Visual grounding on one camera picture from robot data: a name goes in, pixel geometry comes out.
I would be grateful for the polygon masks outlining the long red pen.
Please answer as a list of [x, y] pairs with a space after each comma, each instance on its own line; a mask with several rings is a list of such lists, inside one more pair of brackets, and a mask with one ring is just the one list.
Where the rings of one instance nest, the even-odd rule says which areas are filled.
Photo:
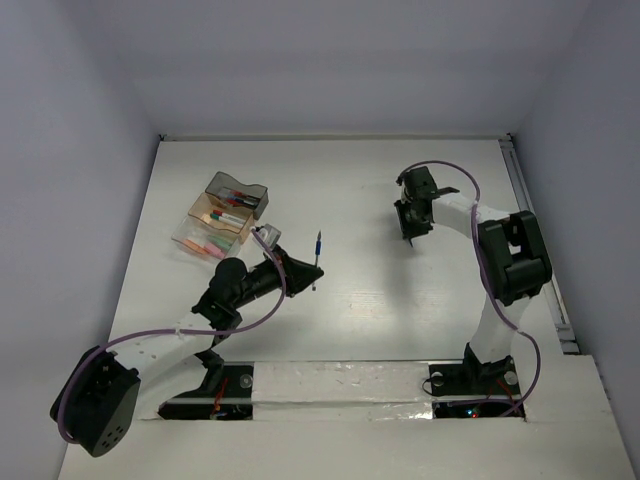
[[228, 195], [234, 196], [234, 197], [249, 198], [249, 199], [253, 199], [254, 201], [259, 200], [259, 197], [256, 197], [238, 190], [226, 189], [226, 192]]

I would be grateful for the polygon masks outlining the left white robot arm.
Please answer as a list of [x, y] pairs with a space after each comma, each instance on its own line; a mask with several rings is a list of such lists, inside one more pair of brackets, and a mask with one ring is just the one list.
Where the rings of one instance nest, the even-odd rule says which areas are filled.
[[208, 288], [191, 311], [174, 326], [140, 331], [87, 350], [50, 409], [60, 436], [93, 457], [113, 449], [127, 433], [138, 396], [152, 381], [179, 362], [195, 356], [186, 381], [209, 395], [221, 383], [214, 347], [245, 332], [240, 308], [278, 291], [292, 298], [322, 278], [323, 270], [297, 260], [280, 246], [248, 268], [239, 258], [222, 260]]

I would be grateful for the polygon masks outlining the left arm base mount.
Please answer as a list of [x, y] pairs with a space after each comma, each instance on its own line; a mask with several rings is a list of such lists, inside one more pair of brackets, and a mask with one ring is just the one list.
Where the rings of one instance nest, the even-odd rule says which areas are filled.
[[214, 351], [195, 355], [205, 369], [196, 388], [164, 402], [163, 420], [247, 421], [253, 419], [253, 363], [226, 364]]

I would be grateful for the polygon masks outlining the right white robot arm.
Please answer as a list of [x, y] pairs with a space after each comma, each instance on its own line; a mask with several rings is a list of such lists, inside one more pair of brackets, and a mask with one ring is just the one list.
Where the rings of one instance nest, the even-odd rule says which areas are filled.
[[401, 198], [394, 207], [408, 242], [435, 226], [472, 242], [486, 298], [478, 327], [465, 346], [460, 379], [468, 390], [482, 392], [506, 372], [514, 336], [526, 334], [520, 327], [522, 316], [551, 281], [552, 265], [533, 212], [484, 206], [478, 181], [450, 162], [437, 164], [465, 175], [474, 194], [467, 197], [456, 188], [439, 187], [429, 170], [432, 164], [419, 162], [398, 175]]

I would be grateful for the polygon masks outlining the red gel pen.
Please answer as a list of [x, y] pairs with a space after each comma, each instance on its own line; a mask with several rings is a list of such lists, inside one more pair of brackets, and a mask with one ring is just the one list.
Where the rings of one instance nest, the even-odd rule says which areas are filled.
[[248, 204], [248, 203], [244, 203], [244, 202], [241, 202], [241, 201], [237, 201], [236, 199], [228, 199], [228, 198], [225, 198], [225, 199], [222, 199], [222, 201], [223, 201], [225, 204], [230, 205], [230, 206], [232, 206], [232, 207], [248, 208], [248, 209], [250, 209], [250, 210], [252, 210], [252, 207], [253, 207], [252, 205], [250, 205], [250, 204]]

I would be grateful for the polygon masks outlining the orange highlighter marker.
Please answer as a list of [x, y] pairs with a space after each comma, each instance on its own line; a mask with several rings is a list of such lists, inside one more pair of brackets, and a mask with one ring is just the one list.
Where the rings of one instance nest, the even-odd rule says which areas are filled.
[[202, 255], [206, 255], [207, 254], [207, 251], [203, 247], [201, 247], [197, 243], [193, 242], [192, 240], [184, 239], [183, 240], [183, 245], [186, 246], [187, 248], [189, 248], [190, 250], [198, 253], [198, 254], [202, 254]]

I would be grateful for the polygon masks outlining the blue ballpoint pen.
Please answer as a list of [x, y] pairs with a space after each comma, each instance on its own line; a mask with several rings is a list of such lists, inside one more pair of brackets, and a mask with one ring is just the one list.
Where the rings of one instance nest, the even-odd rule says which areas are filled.
[[[316, 242], [315, 242], [315, 261], [314, 261], [314, 266], [315, 267], [319, 267], [319, 258], [321, 255], [321, 245], [322, 245], [322, 231], [319, 230], [317, 237], [316, 237]], [[317, 290], [317, 286], [316, 286], [316, 282], [314, 281], [312, 284], [312, 291], [315, 292]]]

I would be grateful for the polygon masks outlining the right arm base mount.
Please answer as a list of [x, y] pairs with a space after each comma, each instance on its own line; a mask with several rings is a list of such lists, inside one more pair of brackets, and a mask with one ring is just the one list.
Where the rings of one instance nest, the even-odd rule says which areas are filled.
[[437, 419], [526, 418], [510, 354], [482, 363], [467, 344], [461, 360], [430, 365], [421, 388]]

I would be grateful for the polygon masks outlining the pink highlighter marker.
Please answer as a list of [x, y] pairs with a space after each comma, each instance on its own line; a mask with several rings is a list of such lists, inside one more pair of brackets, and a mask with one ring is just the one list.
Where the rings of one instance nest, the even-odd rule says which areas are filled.
[[208, 254], [220, 259], [223, 259], [227, 255], [227, 252], [224, 249], [211, 242], [207, 242], [204, 244], [204, 250]]

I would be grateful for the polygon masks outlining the blue gel pen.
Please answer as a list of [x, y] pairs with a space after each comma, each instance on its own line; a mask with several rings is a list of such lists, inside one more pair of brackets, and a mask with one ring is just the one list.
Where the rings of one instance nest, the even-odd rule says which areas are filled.
[[256, 208], [256, 207], [259, 205], [259, 203], [258, 203], [258, 202], [254, 202], [254, 201], [252, 201], [251, 199], [247, 199], [247, 198], [240, 198], [240, 197], [234, 197], [234, 196], [229, 196], [229, 197], [227, 197], [227, 198], [228, 198], [228, 199], [236, 199], [237, 201], [241, 201], [241, 202], [244, 202], [244, 203], [248, 203], [248, 204], [250, 204], [250, 205], [252, 205], [252, 206], [253, 206], [252, 208]]

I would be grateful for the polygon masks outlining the green highlighter marker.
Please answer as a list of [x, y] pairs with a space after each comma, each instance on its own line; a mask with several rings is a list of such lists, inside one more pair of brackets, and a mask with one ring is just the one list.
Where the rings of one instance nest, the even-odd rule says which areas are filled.
[[229, 249], [233, 245], [232, 241], [229, 241], [223, 237], [219, 237], [215, 235], [209, 235], [207, 237], [207, 240], [215, 245], [218, 245], [220, 248], [225, 248], [225, 249]]

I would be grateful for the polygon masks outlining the teal capped white pen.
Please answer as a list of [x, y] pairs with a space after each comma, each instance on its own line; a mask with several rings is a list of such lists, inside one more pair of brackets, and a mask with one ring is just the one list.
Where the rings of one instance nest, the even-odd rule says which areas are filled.
[[212, 213], [210, 214], [210, 217], [213, 218], [213, 219], [219, 220], [219, 221], [226, 221], [226, 222], [233, 223], [233, 224], [238, 224], [238, 225], [243, 225], [245, 223], [244, 219], [235, 218], [235, 217], [231, 217], [231, 218], [220, 217], [220, 216], [217, 216], [217, 215], [212, 215]]

